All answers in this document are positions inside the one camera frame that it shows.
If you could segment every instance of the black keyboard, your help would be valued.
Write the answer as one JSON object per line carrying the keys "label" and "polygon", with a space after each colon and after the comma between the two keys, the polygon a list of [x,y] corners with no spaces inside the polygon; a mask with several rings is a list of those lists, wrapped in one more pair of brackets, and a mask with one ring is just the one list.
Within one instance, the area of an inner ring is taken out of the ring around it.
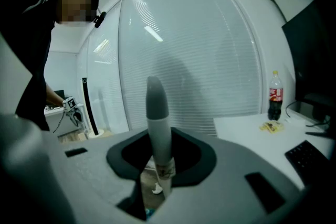
{"label": "black keyboard", "polygon": [[328,159],[307,140],[285,153],[304,185],[311,184],[326,169]]}

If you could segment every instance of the snack package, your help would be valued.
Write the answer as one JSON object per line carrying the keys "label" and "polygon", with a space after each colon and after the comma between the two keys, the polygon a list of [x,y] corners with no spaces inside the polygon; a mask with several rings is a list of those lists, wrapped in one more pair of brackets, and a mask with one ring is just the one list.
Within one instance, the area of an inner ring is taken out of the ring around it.
{"label": "snack package", "polygon": [[259,127],[262,131],[267,130],[271,134],[274,134],[276,132],[279,132],[284,129],[284,125],[277,121],[268,121],[263,123],[262,126]]}

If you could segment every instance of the red label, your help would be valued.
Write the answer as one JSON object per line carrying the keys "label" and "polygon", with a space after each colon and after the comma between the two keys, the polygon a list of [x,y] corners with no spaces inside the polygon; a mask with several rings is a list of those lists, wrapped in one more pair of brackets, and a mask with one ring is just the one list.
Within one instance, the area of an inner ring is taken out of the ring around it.
{"label": "red label", "polygon": [[281,102],[283,98],[283,89],[269,89],[269,100]]}

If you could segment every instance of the black shirt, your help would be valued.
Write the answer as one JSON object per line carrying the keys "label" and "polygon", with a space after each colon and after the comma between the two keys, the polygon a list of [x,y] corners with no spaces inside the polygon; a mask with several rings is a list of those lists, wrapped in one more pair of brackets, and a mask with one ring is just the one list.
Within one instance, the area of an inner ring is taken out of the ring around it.
{"label": "black shirt", "polygon": [[16,114],[35,122],[42,130],[49,131],[44,116],[47,99],[44,66],[49,53],[51,30],[55,26],[58,0],[24,1],[28,4],[23,6],[23,13],[2,29],[8,45],[33,75]]}

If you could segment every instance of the black slot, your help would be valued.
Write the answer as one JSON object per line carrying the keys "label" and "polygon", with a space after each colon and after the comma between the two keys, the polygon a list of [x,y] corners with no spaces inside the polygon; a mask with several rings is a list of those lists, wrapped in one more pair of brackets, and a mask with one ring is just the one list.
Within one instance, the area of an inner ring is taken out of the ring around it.
{"label": "black slot", "polygon": [[67,157],[70,158],[70,157],[74,157],[76,155],[79,155],[85,152],[87,152],[87,150],[83,147],[80,147],[80,148],[75,148],[74,150],[65,151],[65,155],[67,155]]}
{"label": "black slot", "polygon": [[285,203],[285,200],[261,175],[253,173],[245,176],[254,193],[258,196],[267,213],[271,213]]}

